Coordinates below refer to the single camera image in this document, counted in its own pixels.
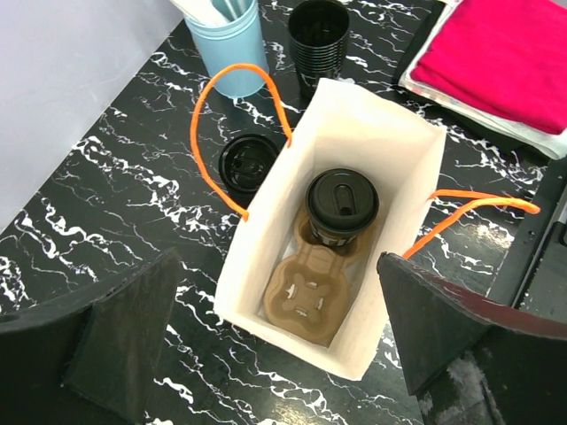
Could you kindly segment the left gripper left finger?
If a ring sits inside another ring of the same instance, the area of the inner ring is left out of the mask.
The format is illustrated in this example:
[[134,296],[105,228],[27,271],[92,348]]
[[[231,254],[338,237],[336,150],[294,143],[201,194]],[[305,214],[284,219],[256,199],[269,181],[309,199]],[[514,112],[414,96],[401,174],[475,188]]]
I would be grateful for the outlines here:
[[182,266],[163,251],[1,316],[3,424],[141,424]]

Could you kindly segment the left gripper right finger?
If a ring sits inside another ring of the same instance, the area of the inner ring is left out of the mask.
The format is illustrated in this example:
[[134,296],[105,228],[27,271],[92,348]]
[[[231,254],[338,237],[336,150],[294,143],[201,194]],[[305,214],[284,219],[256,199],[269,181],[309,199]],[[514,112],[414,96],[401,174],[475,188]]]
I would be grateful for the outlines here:
[[393,253],[377,262],[407,385],[426,424],[564,424],[566,326],[448,282]]

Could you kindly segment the brown paper takeout bag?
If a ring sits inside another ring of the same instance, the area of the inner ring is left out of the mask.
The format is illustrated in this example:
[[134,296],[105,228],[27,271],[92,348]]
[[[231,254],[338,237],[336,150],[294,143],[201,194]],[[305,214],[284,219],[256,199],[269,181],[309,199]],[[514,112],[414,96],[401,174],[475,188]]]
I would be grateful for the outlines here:
[[[218,192],[240,221],[217,282],[214,311],[330,374],[358,381],[374,359],[388,317],[376,270],[381,254],[409,259],[479,207],[540,212],[521,198],[439,188],[446,130],[358,85],[321,79],[292,127],[268,73],[244,63],[229,66],[235,70],[257,73],[266,83],[286,144],[246,209],[227,190]],[[301,208],[315,238],[330,248],[377,223],[360,290],[329,346],[272,325],[263,312],[265,289],[287,255]]]

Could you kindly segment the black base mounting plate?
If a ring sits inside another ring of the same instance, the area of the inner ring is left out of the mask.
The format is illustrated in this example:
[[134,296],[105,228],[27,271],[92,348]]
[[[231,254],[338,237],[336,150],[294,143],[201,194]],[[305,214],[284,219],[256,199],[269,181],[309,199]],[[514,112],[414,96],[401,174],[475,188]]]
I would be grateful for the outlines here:
[[552,161],[487,297],[541,318],[566,322],[566,160]]

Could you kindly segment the black ribbed cup with lid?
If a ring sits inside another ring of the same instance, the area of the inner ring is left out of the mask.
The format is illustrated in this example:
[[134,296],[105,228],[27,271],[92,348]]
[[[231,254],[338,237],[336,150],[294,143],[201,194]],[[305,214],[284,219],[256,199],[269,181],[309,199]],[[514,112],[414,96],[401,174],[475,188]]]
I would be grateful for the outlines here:
[[264,135],[232,139],[221,151],[219,174],[230,198],[247,208],[264,182],[280,150]]

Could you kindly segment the white tray under cloth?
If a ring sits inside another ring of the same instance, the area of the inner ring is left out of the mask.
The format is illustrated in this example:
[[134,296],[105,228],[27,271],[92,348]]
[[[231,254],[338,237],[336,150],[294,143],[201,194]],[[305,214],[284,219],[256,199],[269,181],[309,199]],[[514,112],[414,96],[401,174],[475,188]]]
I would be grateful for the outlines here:
[[410,76],[418,59],[460,5],[458,1],[435,1],[430,14],[416,31],[395,71],[393,82],[424,102],[449,110],[469,131],[490,139],[503,151],[530,146],[553,160],[566,157],[566,134],[549,135],[538,129],[488,112],[482,112]]

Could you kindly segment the red folded cloth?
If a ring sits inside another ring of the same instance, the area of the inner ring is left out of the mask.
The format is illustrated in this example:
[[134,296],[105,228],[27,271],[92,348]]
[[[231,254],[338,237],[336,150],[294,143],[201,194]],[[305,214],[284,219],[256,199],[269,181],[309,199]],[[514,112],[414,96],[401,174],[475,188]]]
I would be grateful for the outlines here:
[[566,129],[566,10],[553,1],[463,1],[411,77],[551,135]]

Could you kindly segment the light blue cup holder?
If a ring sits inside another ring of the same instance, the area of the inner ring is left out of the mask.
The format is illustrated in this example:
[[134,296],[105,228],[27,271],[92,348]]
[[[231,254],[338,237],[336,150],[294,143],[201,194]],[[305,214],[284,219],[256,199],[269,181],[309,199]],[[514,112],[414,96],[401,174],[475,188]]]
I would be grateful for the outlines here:
[[[258,2],[235,1],[233,5],[236,12],[240,11],[241,4],[247,7],[246,11],[222,27],[205,27],[188,16],[184,18],[210,77],[238,63],[254,64],[265,72],[269,71]],[[214,88],[225,97],[240,98],[255,94],[263,86],[264,81],[258,74],[249,70],[235,70],[222,76]]]

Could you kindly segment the black ribbed cup stack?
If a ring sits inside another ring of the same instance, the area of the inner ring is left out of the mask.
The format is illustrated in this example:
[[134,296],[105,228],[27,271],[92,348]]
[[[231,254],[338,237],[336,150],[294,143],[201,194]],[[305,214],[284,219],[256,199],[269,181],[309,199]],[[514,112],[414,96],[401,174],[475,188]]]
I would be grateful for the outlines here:
[[298,4],[288,20],[291,60],[305,99],[321,78],[336,80],[346,59],[350,18],[339,1],[311,0]]

